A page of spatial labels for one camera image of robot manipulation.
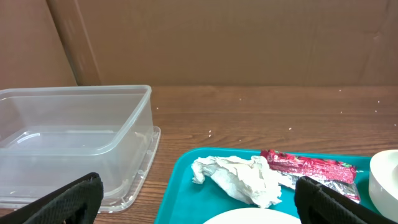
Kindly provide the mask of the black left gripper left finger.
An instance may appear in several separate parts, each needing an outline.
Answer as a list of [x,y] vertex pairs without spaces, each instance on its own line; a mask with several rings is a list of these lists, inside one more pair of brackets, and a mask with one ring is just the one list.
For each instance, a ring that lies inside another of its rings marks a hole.
[[104,197],[96,172],[1,217],[1,224],[93,224]]

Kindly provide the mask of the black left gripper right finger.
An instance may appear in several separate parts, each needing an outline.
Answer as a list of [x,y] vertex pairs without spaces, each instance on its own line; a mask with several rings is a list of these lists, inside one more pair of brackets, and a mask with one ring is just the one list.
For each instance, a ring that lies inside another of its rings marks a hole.
[[306,176],[296,182],[294,202],[302,224],[397,224]]

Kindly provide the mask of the red foil snack wrapper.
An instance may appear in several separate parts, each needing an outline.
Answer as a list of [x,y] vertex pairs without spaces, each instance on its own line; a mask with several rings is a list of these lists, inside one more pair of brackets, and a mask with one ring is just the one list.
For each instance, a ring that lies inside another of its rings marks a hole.
[[271,170],[280,176],[280,183],[295,189],[301,177],[309,177],[317,182],[339,192],[352,201],[361,201],[358,189],[354,183],[355,166],[346,162],[297,156],[274,150],[262,151]]

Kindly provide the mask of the cream white bowl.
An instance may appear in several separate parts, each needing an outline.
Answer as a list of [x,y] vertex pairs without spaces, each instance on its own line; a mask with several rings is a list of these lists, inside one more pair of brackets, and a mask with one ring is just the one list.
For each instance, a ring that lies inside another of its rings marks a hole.
[[369,196],[381,215],[397,222],[397,149],[372,156]]

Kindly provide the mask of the white napkin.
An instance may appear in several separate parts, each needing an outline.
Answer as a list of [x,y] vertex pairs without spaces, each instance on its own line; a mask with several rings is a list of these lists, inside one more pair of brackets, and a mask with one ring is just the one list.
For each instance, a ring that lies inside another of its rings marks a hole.
[[199,157],[191,168],[193,183],[203,184],[209,177],[230,197],[260,208],[281,203],[282,186],[295,188],[292,179],[272,170],[263,156]]

